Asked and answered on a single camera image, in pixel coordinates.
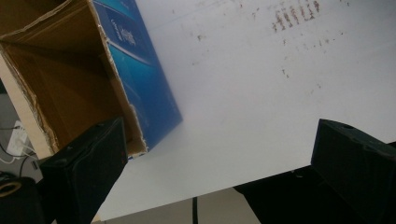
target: white surface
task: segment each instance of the white surface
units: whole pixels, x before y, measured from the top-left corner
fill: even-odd
[[[197,208],[199,223],[260,223],[245,197],[234,189],[225,189],[198,197]],[[192,199],[106,221],[106,224],[131,223],[190,224]]]
[[[396,140],[396,1],[137,2],[184,121],[129,162],[102,220],[308,165],[320,118]]]

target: cable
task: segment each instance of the cable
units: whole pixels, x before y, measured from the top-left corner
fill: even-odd
[[[14,130],[14,129],[19,129],[21,126],[15,126],[13,128],[0,128],[1,131],[6,131],[6,130]]]
[[[29,157],[26,157],[25,159],[23,159],[22,163],[21,163],[21,168],[20,168],[20,177],[22,177],[22,169],[23,169],[23,165],[25,164],[25,162],[27,161],[27,159],[29,159]]]
[[[192,223],[198,224],[198,198],[192,199]]]
[[[3,145],[1,145],[1,143],[0,143],[0,148],[1,148],[1,150],[2,150],[4,153],[6,153],[8,156],[12,156],[12,157],[15,157],[15,158],[25,158],[25,157],[26,157],[26,156],[17,156],[17,155],[9,154],[9,153],[3,148]]]
[[[12,162],[15,161],[15,157],[13,157],[11,161],[4,161],[3,159],[0,158],[0,161],[2,161],[5,164],[11,164]]]

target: white cable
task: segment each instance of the white cable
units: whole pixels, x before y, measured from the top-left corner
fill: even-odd
[[[33,156],[27,154],[26,152],[22,151],[22,153],[23,153],[25,156],[28,156],[28,157],[33,158],[33,159],[35,160],[35,157],[33,157]]]
[[[4,161],[3,159],[0,158],[0,161],[2,161],[2,162],[5,163],[5,164],[11,164],[12,162],[15,161],[15,158],[13,157],[13,158],[12,158],[12,161]]]
[[[26,145],[24,145],[24,144],[21,144],[21,146],[23,146],[23,147],[25,147],[25,148],[27,148],[27,149],[30,149],[31,151],[33,151],[33,152],[35,153],[35,149],[32,148],[32,147],[28,147],[28,146],[26,146]]]

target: cardboard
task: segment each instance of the cardboard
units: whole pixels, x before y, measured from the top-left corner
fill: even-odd
[[[0,15],[1,54],[51,153],[122,116],[129,155],[138,156],[180,123],[134,1],[18,2]],[[19,11],[22,19],[9,16]]]

